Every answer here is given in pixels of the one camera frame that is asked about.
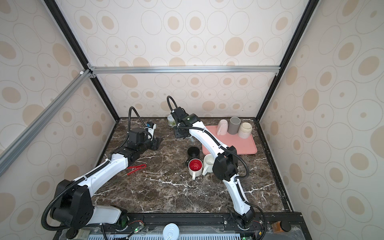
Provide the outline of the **white mug black rim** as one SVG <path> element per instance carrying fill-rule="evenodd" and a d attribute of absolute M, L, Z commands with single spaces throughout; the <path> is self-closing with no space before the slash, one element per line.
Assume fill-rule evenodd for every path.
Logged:
<path fill-rule="evenodd" d="M 202 175 L 203 162 L 199 159 L 192 159 L 188 163 L 188 169 L 192 179 L 195 180 L 197 177 Z"/>

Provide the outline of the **large grey mug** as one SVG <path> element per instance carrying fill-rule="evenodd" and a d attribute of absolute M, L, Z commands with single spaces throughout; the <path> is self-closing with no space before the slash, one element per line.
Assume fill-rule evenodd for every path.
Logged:
<path fill-rule="evenodd" d="M 228 134 L 236 135 L 241 125 L 241 119 L 238 117 L 231 117 L 228 124 Z"/>

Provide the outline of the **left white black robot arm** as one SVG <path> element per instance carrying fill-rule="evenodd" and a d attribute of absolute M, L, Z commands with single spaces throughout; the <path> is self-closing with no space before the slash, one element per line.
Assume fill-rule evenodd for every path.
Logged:
<path fill-rule="evenodd" d="M 108 224 L 118 231 L 129 225 L 126 210 L 112 206 L 96 206 L 92 196 L 105 183 L 131 165 L 147 150 L 156 151 L 162 141 L 154 136 L 156 124 L 142 123 L 141 128 L 128 127 L 127 136 L 111 156 L 90 172 L 72 180 L 61 181 L 53 200 L 42 213 L 41 226 L 47 231 L 70 229 L 75 236 L 88 225 Z"/>

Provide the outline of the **white ceramic mug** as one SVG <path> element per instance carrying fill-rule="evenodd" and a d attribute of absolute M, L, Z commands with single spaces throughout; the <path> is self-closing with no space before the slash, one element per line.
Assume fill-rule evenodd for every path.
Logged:
<path fill-rule="evenodd" d="M 202 171 L 203 176 L 213 172 L 214 162 L 215 162 L 215 159 L 214 159 L 213 155 L 208 154 L 204 157 L 203 171 Z"/>

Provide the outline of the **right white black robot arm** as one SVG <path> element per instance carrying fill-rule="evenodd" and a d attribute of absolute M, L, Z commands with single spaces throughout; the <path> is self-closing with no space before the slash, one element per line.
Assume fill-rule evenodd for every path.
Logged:
<path fill-rule="evenodd" d="M 173 127 L 175 138 L 196 138 L 214 157 L 213 173 L 222 181 L 232 199 L 234 205 L 233 218 L 241 229 L 248 229 L 256 220 L 255 209 L 261 213 L 262 230 L 267 229 L 267 220 L 263 210 L 248 202 L 241 179 L 249 176 L 249 168 L 246 162 L 237 154 L 234 146 L 227 146 L 219 141 L 195 114 L 187 114 L 179 107 L 171 96 L 167 96 L 167 104 L 171 115 L 176 121 Z"/>

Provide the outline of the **pink mug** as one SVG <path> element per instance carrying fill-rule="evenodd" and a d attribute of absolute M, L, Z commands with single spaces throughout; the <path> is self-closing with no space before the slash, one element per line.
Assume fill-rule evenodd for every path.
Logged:
<path fill-rule="evenodd" d="M 217 125 L 217 136 L 226 135 L 228 132 L 229 123 L 227 120 L 222 119 Z"/>

